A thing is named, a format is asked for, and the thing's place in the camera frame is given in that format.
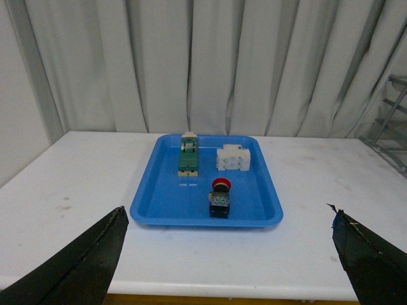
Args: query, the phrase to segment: white curtain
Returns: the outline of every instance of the white curtain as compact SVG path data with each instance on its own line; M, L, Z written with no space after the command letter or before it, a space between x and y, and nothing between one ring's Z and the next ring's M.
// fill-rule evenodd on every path
M65 132L355 137L407 54L405 0L26 5Z

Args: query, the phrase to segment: metal shelf rack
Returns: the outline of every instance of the metal shelf rack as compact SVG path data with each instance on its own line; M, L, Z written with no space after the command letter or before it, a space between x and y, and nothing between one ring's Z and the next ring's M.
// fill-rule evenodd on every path
M361 137L361 140L407 178L407 165L399 156L396 156L407 153L407 118L406 120L392 119L396 111L407 114L407 108L400 105L407 94L407 77L391 75L389 81L400 94L395 102L387 98L383 100L384 103L392 106L389 113L384 119L375 120L380 127L372 139Z

